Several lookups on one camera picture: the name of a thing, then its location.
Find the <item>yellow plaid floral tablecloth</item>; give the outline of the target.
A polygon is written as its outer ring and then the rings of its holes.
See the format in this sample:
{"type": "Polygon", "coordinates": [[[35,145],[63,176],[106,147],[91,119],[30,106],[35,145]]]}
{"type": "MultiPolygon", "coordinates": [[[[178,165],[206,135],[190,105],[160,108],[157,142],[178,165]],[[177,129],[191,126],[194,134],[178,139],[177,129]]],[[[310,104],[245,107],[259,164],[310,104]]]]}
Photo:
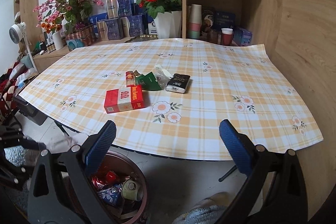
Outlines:
{"type": "Polygon", "coordinates": [[[226,47],[162,39],[77,48],[20,95],[83,134],[95,134],[112,120],[117,126],[116,146],[152,155],[229,160],[219,136],[224,119],[272,152],[299,150],[323,139],[305,102],[271,63],[262,44],[226,47]],[[124,88],[127,71],[147,74],[157,65],[189,75],[187,91],[150,91],[143,109],[106,113],[106,92],[124,88]]]}

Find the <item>dark red trash bin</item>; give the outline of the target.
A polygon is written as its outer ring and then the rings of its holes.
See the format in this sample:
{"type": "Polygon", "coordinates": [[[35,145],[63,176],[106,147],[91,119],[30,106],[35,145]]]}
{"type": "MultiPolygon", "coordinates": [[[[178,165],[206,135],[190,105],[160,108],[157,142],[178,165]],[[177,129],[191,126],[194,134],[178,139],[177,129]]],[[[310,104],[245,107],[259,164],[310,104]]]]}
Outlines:
{"type": "Polygon", "coordinates": [[[147,223],[146,178],[125,155],[108,151],[92,174],[78,168],[68,173],[89,223],[147,223]]]}

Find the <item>red Double Happiness cigarette pack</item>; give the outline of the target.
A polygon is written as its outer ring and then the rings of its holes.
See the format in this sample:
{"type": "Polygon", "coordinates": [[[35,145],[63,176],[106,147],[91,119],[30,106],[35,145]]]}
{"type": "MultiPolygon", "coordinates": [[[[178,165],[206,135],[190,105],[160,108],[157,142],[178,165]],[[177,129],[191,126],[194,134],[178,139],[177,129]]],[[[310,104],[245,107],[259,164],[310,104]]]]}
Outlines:
{"type": "Polygon", "coordinates": [[[143,109],[144,107],[141,85],[106,91],[104,109],[107,114],[143,109]]]}

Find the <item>grey fuzzy slipper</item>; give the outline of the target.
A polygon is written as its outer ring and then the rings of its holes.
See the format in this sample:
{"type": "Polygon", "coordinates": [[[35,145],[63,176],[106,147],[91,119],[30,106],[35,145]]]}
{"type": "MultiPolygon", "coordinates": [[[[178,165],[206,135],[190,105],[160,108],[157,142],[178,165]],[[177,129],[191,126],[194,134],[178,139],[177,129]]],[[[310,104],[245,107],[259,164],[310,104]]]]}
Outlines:
{"type": "Polygon", "coordinates": [[[228,193],[219,192],[199,201],[191,210],[177,217],[173,223],[215,223],[228,205],[228,193]]]}

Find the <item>white flower pot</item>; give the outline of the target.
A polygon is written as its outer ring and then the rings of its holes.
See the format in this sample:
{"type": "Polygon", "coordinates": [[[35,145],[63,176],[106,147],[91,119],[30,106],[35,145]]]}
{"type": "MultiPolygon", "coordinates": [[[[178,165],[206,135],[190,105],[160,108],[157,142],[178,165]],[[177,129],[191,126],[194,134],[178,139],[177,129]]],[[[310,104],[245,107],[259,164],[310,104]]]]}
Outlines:
{"type": "Polygon", "coordinates": [[[182,12],[159,12],[154,19],[159,39],[180,38],[182,31],[182,12]]]}

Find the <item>white desk fan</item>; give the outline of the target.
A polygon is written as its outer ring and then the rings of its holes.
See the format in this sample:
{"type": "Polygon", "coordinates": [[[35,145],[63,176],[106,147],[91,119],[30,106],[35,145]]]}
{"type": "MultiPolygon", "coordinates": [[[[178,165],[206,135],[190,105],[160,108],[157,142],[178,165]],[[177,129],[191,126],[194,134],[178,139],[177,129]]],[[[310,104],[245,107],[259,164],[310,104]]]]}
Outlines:
{"type": "Polygon", "coordinates": [[[19,42],[23,41],[25,48],[27,50],[27,53],[29,54],[31,63],[34,69],[38,72],[37,66],[35,64],[34,58],[32,56],[32,53],[29,47],[29,41],[27,38],[26,28],[27,28],[27,25],[25,22],[13,24],[9,29],[9,36],[14,44],[19,44],[19,42]]]}

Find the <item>black cigarette pack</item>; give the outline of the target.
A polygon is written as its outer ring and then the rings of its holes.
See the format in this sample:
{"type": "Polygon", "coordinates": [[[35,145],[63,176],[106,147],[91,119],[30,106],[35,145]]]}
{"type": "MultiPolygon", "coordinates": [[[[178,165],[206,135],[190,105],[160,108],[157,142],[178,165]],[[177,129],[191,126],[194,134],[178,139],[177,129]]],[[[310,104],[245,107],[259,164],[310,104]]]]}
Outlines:
{"type": "Polygon", "coordinates": [[[184,94],[190,82],[189,75],[175,73],[168,81],[165,91],[184,94]]]}

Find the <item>blue gold tea box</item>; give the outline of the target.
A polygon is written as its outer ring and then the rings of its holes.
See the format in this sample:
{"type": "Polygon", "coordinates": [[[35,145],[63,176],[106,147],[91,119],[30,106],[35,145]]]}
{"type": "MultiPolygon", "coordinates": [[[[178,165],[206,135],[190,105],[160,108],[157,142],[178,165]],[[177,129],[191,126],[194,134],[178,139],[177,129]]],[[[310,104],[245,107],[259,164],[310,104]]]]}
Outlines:
{"type": "Polygon", "coordinates": [[[135,15],[134,0],[106,0],[109,19],[135,15]]]}
{"type": "Polygon", "coordinates": [[[140,36],[145,33],[142,15],[132,15],[121,18],[123,34],[125,37],[140,36]]]}
{"type": "Polygon", "coordinates": [[[100,40],[123,39],[122,22],[120,18],[107,19],[96,23],[100,40]]]}

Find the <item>clear plastic wrapper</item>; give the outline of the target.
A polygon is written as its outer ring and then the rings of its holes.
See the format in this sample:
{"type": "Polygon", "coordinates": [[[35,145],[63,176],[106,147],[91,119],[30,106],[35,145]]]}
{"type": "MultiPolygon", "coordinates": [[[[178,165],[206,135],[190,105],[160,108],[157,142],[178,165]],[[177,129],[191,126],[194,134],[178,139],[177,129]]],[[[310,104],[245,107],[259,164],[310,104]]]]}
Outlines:
{"type": "Polygon", "coordinates": [[[163,68],[162,65],[155,65],[153,74],[162,90],[165,89],[169,80],[173,78],[173,75],[163,68]]]}

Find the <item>red lighter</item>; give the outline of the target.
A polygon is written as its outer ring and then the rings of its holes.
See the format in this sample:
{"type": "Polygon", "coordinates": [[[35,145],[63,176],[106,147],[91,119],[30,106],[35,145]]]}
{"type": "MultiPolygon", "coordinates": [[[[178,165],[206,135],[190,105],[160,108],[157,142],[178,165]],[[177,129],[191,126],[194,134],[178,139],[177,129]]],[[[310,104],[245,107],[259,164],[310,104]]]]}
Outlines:
{"type": "Polygon", "coordinates": [[[127,71],[125,73],[126,87],[135,86],[135,77],[132,71],[127,71]]]}

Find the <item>small blue box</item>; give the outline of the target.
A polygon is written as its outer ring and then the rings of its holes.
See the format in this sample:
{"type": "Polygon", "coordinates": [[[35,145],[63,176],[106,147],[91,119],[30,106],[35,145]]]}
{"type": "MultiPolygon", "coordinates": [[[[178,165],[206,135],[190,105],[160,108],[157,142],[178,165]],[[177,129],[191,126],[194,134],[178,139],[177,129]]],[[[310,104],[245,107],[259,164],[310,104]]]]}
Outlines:
{"type": "Polygon", "coordinates": [[[238,46],[250,46],[252,44],[252,32],[246,30],[245,28],[236,27],[234,30],[233,41],[238,46]]]}

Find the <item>woven flower basket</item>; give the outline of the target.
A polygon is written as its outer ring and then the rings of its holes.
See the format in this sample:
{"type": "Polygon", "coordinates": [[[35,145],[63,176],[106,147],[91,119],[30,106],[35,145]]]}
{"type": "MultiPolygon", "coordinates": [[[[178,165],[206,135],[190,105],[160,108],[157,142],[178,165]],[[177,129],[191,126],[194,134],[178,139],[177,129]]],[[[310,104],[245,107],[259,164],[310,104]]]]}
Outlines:
{"type": "Polygon", "coordinates": [[[93,24],[82,28],[79,32],[66,36],[66,43],[69,51],[76,48],[87,47],[96,41],[93,24]]]}

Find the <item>black folding table frame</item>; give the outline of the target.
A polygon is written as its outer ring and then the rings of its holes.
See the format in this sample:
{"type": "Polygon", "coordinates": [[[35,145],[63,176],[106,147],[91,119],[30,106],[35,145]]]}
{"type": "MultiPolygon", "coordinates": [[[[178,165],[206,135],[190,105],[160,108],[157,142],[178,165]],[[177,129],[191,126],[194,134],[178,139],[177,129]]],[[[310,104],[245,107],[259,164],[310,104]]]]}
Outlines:
{"type": "Polygon", "coordinates": [[[234,165],[230,170],[228,170],[223,176],[218,179],[218,182],[224,181],[227,177],[234,173],[237,170],[237,166],[234,165]]]}

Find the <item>stack of pastel paper cups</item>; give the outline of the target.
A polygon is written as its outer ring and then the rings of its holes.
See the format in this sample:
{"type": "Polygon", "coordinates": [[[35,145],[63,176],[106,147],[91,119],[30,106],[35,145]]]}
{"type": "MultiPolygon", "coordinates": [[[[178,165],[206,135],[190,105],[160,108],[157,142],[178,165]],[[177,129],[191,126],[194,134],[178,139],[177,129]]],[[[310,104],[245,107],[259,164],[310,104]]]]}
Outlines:
{"type": "Polygon", "coordinates": [[[199,39],[202,23],[202,6],[192,4],[190,7],[187,36],[191,39],[199,39]]]}

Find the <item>red paper cup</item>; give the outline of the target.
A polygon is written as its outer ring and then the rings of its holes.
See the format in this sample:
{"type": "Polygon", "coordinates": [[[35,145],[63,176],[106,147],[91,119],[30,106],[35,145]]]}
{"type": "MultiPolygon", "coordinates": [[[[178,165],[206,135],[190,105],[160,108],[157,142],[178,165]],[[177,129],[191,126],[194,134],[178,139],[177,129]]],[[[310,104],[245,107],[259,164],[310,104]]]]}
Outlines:
{"type": "Polygon", "coordinates": [[[222,28],[222,45],[229,46],[233,39],[234,30],[232,28],[222,28]]]}

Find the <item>green and gold wrapper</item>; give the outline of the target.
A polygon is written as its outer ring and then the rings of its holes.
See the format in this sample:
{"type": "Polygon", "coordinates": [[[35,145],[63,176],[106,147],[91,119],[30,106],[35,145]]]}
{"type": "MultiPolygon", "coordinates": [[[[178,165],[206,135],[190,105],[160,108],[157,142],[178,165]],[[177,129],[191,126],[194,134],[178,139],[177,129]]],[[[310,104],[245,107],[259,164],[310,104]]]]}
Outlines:
{"type": "Polygon", "coordinates": [[[140,74],[138,71],[134,71],[135,83],[141,85],[142,90],[146,91],[160,91],[162,90],[159,82],[157,81],[153,72],[147,75],[140,74]]]}

